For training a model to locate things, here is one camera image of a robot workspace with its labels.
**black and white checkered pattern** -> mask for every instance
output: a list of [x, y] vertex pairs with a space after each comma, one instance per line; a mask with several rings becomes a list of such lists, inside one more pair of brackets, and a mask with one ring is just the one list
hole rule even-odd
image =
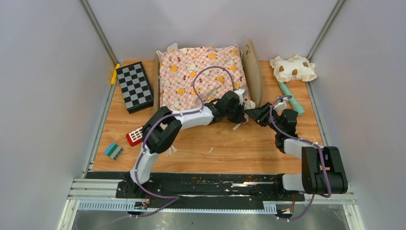
[[130, 114], [154, 104], [152, 88], [142, 62], [117, 69], [117, 78]]

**floor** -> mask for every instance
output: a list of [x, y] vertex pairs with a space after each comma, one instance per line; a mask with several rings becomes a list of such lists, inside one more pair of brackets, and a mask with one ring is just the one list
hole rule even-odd
[[[137, 62], [125, 61], [125, 65]], [[154, 60], [143, 60], [144, 68], [152, 79], [155, 71]], [[264, 78], [262, 104], [273, 102], [282, 95], [273, 76], [269, 62], [260, 62]], [[298, 117], [299, 137], [322, 143], [316, 118], [302, 81], [286, 84], [302, 104], [305, 114]], [[135, 164], [141, 145], [130, 147], [125, 135], [144, 125], [153, 115], [153, 108], [144, 109], [129, 115], [125, 109], [120, 86], [117, 84], [113, 101], [107, 116], [103, 134], [94, 160], [93, 170], [129, 171]], [[153, 168], [156, 172], [194, 172], [194, 173], [300, 173], [301, 161], [283, 154], [275, 147], [275, 132], [269, 127], [260, 127], [250, 120], [233, 131], [235, 124], [228, 121], [211, 126], [197, 126], [181, 131], [174, 146], [178, 152], [166, 156], [162, 154]], [[104, 151], [114, 142], [124, 151], [114, 161]]]
[[[305, 206], [294, 207], [295, 216], [302, 213]], [[117, 218], [128, 216], [121, 211], [79, 211], [78, 229], [97, 229]], [[254, 214], [214, 214], [214, 213], [165, 213], [160, 212], [148, 218], [124, 218], [105, 230], [116, 229], [151, 229], [151, 230], [349, 230], [342, 205], [312, 205], [302, 219], [286, 223], [276, 220], [274, 215]]]

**wooden table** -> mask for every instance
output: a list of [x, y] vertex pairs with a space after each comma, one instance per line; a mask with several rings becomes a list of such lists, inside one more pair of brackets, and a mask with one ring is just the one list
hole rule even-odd
[[[125, 61], [129, 65], [137, 61]], [[151, 85], [154, 85], [155, 61], [143, 60]], [[273, 102], [282, 95], [269, 62], [260, 62], [264, 77], [262, 104]], [[305, 114], [298, 117], [297, 134], [305, 139], [322, 143], [306, 84], [292, 81], [286, 84], [302, 104]], [[144, 125], [154, 114], [153, 108], [128, 114], [120, 86], [117, 84], [107, 121], [94, 160], [93, 170], [129, 171], [135, 164], [141, 144], [130, 147], [125, 135]], [[226, 119], [211, 126], [197, 126], [181, 131], [174, 146], [178, 152], [166, 156], [162, 153], [153, 171], [193, 173], [300, 173], [301, 162], [283, 154], [275, 147], [275, 132], [260, 127], [250, 120], [233, 131], [236, 124]], [[104, 150], [114, 142], [124, 151], [114, 161]]]

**striped block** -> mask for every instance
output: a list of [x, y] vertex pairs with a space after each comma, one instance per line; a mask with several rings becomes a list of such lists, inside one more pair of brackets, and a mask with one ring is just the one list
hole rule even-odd
[[110, 146], [104, 151], [104, 154], [106, 154], [108, 157], [112, 158], [113, 160], [116, 160], [118, 156], [123, 152], [123, 148], [120, 146], [111, 143]]

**white wall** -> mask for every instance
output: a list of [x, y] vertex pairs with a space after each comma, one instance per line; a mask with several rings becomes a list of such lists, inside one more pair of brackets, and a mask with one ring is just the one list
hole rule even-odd
[[366, 229], [405, 229], [406, 2], [349, 0], [314, 62], [330, 145]]
[[261, 60], [306, 56], [337, 0], [88, 0], [115, 55], [155, 59], [180, 47], [242, 45]]
[[56, 229], [113, 64], [77, 0], [0, 3], [0, 229]]

